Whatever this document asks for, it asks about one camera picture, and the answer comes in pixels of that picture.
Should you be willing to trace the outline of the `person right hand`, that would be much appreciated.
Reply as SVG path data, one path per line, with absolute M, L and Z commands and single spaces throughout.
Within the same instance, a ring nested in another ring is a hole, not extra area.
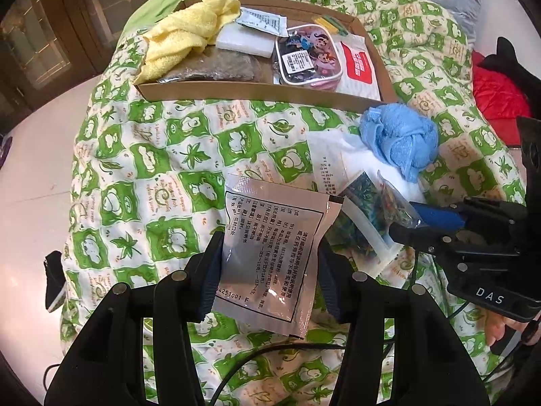
M 493 346 L 497 341 L 503 339 L 507 328 L 522 333 L 527 326 L 528 323 L 520 323 L 501 314 L 488 312 L 484 324 L 486 345 Z

